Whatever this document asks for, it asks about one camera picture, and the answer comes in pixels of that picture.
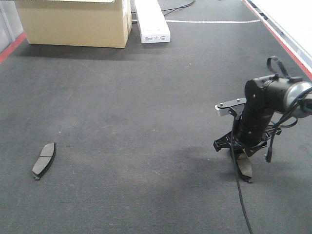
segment cardboard box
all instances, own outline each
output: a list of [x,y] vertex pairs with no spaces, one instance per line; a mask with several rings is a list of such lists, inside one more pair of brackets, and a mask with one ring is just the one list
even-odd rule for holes
[[130,0],[16,0],[31,44],[126,46]]
[[135,0],[141,43],[170,42],[170,30],[157,0]]

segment red stripe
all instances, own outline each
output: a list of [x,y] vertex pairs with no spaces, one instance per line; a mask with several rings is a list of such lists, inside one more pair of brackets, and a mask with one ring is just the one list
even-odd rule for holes
[[[260,18],[255,9],[250,7],[246,0],[243,0],[246,6],[263,22],[263,18]],[[264,23],[269,32],[275,37],[278,43],[285,49],[285,51],[292,57],[292,59],[298,64],[301,70],[312,80],[312,73],[308,70],[308,68],[298,59],[298,57],[288,48],[288,46],[277,36],[276,32],[274,32],[266,23]]]
[[6,60],[6,58],[21,44],[26,38],[26,34],[22,33],[16,40],[11,43],[1,54],[0,63]]

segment white box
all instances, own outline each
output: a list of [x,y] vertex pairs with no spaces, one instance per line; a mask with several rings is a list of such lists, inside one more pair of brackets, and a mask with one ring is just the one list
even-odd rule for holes
[[157,0],[135,0],[141,43],[170,42],[170,30]]

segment floor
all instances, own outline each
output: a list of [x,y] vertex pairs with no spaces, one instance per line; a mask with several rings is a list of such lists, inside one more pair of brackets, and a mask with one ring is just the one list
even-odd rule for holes
[[[167,19],[256,18],[239,0],[198,0]],[[142,45],[133,25],[125,49],[24,41],[0,65],[1,233],[248,233],[229,152],[213,148],[232,118],[214,106],[270,74],[272,55],[308,79],[260,22],[168,24],[169,43]],[[251,157],[241,187],[255,234],[312,233],[311,131],[301,119],[276,137],[272,163]]]

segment strap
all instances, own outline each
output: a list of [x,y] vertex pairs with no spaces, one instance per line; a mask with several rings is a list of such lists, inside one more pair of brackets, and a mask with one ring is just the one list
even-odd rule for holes
[[272,56],[272,57],[268,58],[268,60],[267,60],[267,68],[269,69],[269,71],[272,72],[273,74],[278,74],[278,72],[272,68],[272,65],[271,65],[271,60],[272,59],[277,63],[277,65],[278,65],[279,69],[281,70],[283,76],[285,78],[290,78],[290,75],[286,71],[286,68],[284,67],[284,64],[281,62],[281,60],[279,60],[279,58],[277,56]]

